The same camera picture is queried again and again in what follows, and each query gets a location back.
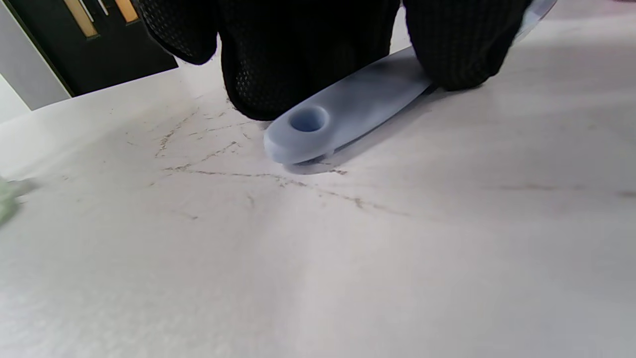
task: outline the green object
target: green object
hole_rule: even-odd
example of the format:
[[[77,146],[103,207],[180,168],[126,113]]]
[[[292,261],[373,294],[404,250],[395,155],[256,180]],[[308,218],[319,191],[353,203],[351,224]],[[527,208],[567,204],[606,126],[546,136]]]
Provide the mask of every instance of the green object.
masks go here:
[[[11,184],[0,177],[0,225],[9,220],[17,210],[18,203]]]

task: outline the blue plastic tool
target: blue plastic tool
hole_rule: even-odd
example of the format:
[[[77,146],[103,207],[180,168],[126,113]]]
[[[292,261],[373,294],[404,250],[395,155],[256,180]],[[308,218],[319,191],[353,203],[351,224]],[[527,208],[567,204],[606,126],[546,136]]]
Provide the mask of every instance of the blue plastic tool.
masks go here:
[[[517,40],[532,30],[557,0],[535,0]],[[431,86],[412,47],[384,57],[285,112],[265,133],[265,152],[281,164],[325,155],[364,136]]]

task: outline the cabinet door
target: cabinet door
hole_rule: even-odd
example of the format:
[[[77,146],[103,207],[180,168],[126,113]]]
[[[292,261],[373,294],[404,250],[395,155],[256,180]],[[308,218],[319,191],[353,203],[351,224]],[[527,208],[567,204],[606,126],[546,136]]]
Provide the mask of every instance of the cabinet door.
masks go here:
[[[177,67],[130,0],[5,1],[74,96]]]

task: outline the black glove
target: black glove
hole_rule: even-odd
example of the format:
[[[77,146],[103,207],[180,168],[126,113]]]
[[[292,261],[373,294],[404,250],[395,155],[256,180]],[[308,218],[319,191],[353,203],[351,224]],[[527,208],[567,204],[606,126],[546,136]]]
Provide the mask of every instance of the black glove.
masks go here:
[[[433,82],[475,87],[501,67],[531,0],[403,0],[415,52]],[[399,0],[137,0],[150,35],[193,64],[223,42],[228,96],[273,120],[389,53]]]

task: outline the white countertop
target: white countertop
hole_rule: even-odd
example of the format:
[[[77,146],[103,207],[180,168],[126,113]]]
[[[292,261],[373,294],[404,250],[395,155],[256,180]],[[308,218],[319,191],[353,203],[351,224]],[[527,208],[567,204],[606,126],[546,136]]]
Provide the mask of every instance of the white countertop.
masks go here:
[[[636,4],[293,173],[216,62],[0,125],[0,357],[634,357]]]

